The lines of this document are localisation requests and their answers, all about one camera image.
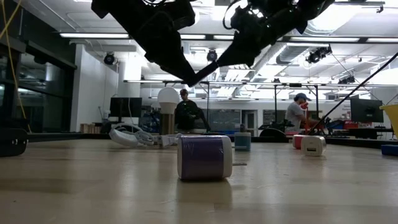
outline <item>wooden table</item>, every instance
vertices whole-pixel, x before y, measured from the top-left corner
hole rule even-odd
[[[228,180],[185,183],[174,148],[33,143],[0,159],[0,223],[397,223],[398,161],[379,150],[253,143],[234,161]]]

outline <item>man in dark jacket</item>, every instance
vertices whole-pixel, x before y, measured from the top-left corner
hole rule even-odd
[[[178,124],[177,128],[181,130],[191,130],[195,128],[195,120],[201,119],[205,124],[207,131],[210,131],[210,126],[206,121],[203,111],[197,104],[188,99],[188,91],[181,90],[180,96],[182,101],[175,109],[175,123]]]

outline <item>yellow cable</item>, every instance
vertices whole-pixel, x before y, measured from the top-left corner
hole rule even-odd
[[[17,77],[16,77],[16,74],[15,74],[14,63],[12,62],[11,45],[10,45],[10,40],[9,40],[9,36],[8,36],[8,25],[11,23],[12,19],[14,18],[16,11],[18,10],[19,6],[21,5],[21,1],[22,0],[19,0],[19,3],[17,5],[14,13],[12,14],[12,16],[10,17],[8,22],[6,22],[7,18],[6,18],[5,0],[2,0],[2,16],[4,18],[4,25],[5,25],[4,29],[6,30],[5,33],[6,33],[6,39],[7,39],[8,54],[9,54],[9,58],[11,60],[10,64],[11,64],[12,76],[14,77],[15,89],[17,91],[17,98],[18,98],[19,104],[21,106],[22,114],[24,115],[24,119],[26,119],[24,106],[22,105],[21,96],[19,96],[19,92],[18,92],[18,82],[17,82]],[[27,124],[27,127],[29,129],[29,132],[32,134],[32,130],[30,129],[30,124]]]

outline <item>black pole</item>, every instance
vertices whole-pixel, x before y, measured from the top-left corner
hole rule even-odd
[[[343,100],[341,100],[335,107],[333,107],[326,115],[322,116],[321,120],[314,125],[314,127],[311,128],[309,134],[312,134],[313,131],[315,130],[315,128],[325,120],[325,118],[327,116],[329,116],[329,114],[331,114],[331,112],[333,112],[337,107],[339,107],[344,101],[346,101],[356,90],[358,90],[359,88],[361,88],[361,86],[363,86],[365,83],[367,83],[371,78],[373,78],[373,76],[377,75],[379,72],[381,72],[383,69],[385,69],[393,60],[395,60],[398,57],[398,53],[396,53],[394,56],[392,56],[392,58],[390,60],[388,60],[387,63],[385,63],[383,66],[381,66],[376,72],[374,72],[371,76],[369,76],[367,79],[365,79],[365,81],[363,81],[361,84],[359,84],[357,87],[355,87],[355,89],[349,93],[346,97],[344,97]]]
[[[278,123],[278,115],[277,115],[277,102],[276,102],[276,85],[274,85],[274,90],[275,90],[275,124]]]
[[[317,98],[317,119],[319,118],[319,97],[318,97],[318,86],[315,86],[315,96]]]
[[[209,122],[209,97],[210,97],[210,83],[207,83],[207,122]]]

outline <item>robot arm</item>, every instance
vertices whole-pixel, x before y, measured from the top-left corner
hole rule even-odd
[[[297,4],[293,0],[248,0],[248,5],[237,7],[231,18],[229,29],[236,30],[232,44],[217,61],[197,74],[183,55],[178,33],[179,29],[195,23],[190,1],[150,1],[153,0],[93,0],[91,8],[100,18],[110,13],[146,51],[148,61],[194,86],[218,67],[252,66],[264,47],[275,44],[292,29],[304,32],[307,21],[316,18],[335,0],[299,0]]]

